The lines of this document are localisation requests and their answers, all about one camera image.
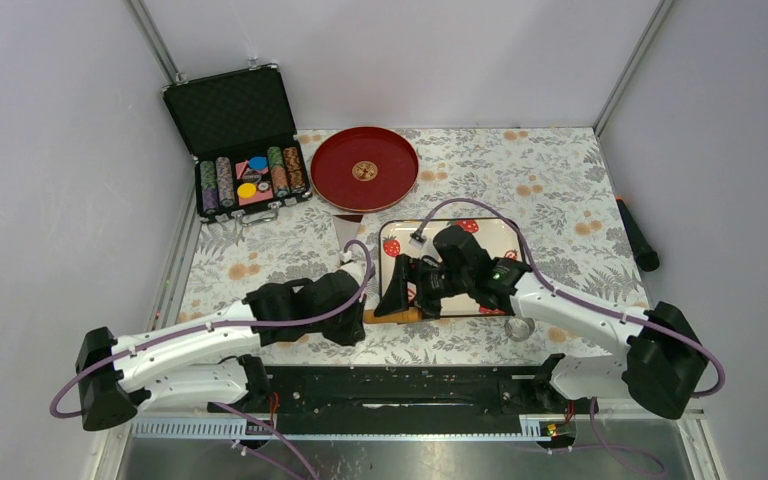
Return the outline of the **wooden dough roller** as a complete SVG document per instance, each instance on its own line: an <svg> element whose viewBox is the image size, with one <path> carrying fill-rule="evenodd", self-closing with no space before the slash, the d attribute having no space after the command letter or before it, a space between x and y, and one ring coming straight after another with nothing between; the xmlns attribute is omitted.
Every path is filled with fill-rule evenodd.
<svg viewBox="0 0 768 480"><path fill-rule="evenodd" d="M411 307L407 310L376 316L374 310L366 310L363 314L364 324L409 324L417 323L422 320L422 314L419 309Z"/></svg>

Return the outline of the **square strawberry ceramic plate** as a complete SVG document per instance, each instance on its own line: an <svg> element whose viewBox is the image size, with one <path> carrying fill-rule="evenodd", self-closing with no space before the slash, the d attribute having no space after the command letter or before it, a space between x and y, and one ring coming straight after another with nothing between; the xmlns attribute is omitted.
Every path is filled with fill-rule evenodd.
<svg viewBox="0 0 768 480"><path fill-rule="evenodd" d="M410 223L380 232L380 297L368 323L412 323L446 317L510 316L516 284L531 265L499 220L433 221L423 242Z"/></svg>

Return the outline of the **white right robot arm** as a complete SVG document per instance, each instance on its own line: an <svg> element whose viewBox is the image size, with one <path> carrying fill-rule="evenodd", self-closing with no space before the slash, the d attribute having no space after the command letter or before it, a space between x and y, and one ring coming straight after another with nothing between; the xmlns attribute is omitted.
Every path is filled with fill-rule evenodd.
<svg viewBox="0 0 768 480"><path fill-rule="evenodd" d="M411 247L392 254L382 243L377 317L418 311L439 319L446 299L466 296L485 310L541 320L572 330L605 350L598 357L556 356L533 386L535 402L557 412L571 400L627 398L652 414L677 420L713 359L683 312L660 302L625 309L540 273L524 253L492 256L478 236L457 224L432 238L417 229Z"/></svg>

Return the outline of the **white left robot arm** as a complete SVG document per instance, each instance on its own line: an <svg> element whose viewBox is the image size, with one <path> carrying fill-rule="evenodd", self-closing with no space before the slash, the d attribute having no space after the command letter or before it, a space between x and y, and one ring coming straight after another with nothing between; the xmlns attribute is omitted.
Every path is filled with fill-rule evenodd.
<svg viewBox="0 0 768 480"><path fill-rule="evenodd" d="M157 408L221 403L264 407L272 387L254 350L308 331L335 343L362 339L369 273L346 264L317 280L266 283L202 320L158 332L115 337L90 331L76 362L86 431L119 426Z"/></svg>

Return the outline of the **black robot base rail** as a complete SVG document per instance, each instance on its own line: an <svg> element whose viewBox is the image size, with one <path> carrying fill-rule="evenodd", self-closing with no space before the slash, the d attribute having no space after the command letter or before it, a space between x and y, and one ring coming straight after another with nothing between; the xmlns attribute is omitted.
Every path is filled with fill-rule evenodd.
<svg viewBox="0 0 768 480"><path fill-rule="evenodd" d="M565 398L549 382L560 360L539 366L265 366L232 403L248 414L337 415L364 411L524 415L566 420L586 415L590 400Z"/></svg>

